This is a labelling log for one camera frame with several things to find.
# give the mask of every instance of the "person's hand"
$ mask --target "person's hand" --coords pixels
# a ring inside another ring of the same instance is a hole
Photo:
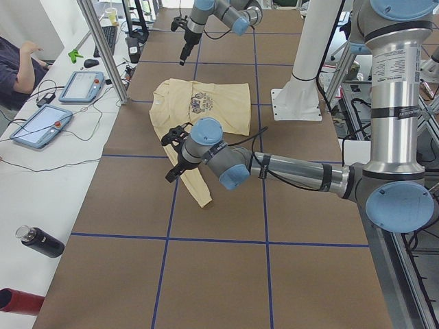
[[[28,54],[34,53],[35,51],[38,50],[43,50],[43,48],[41,48],[40,46],[38,46],[36,43],[32,41],[25,41],[20,48],[20,52],[28,53]]]

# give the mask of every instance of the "blue joint cap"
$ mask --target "blue joint cap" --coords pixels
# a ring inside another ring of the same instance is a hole
[[[192,127],[190,135],[200,145],[215,145],[222,140],[222,126],[214,118],[202,118]]]
[[[244,164],[236,164],[235,166],[223,172],[219,177],[219,180],[225,188],[228,190],[234,190],[239,185],[244,183],[249,176],[250,173]]]
[[[370,0],[373,10],[391,21],[405,22],[431,14],[437,0]]]
[[[349,47],[351,48],[351,53],[353,53],[354,55],[370,55],[371,54],[369,48],[367,48],[364,43],[350,42]]]
[[[431,219],[434,201],[429,191],[415,182],[392,182],[373,191],[366,202],[366,214],[380,228],[408,233]]]
[[[248,21],[248,19],[246,17],[239,17],[232,26],[232,31],[233,33],[236,33],[238,36],[242,36],[246,30],[247,27],[250,26],[250,22]]]
[[[206,12],[215,6],[215,0],[195,0],[193,5],[199,10]]]

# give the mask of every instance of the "tablet device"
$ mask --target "tablet device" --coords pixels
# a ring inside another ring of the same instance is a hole
[[[73,72],[59,100],[62,103],[90,103],[99,94],[103,83],[102,72]]]
[[[43,105],[10,138],[18,143],[40,149],[49,144],[71,120],[72,111]]]

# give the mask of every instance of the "black mouse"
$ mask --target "black mouse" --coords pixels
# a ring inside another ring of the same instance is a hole
[[[92,60],[91,58],[89,58],[88,60],[84,61],[84,67],[86,69],[89,69],[89,68],[94,67],[96,65],[99,65],[99,60]]]

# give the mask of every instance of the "black bottle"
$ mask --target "black bottle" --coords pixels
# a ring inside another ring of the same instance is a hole
[[[40,228],[30,228],[23,225],[15,232],[15,236],[25,246],[51,258],[58,257],[64,251],[64,243],[48,235]]]

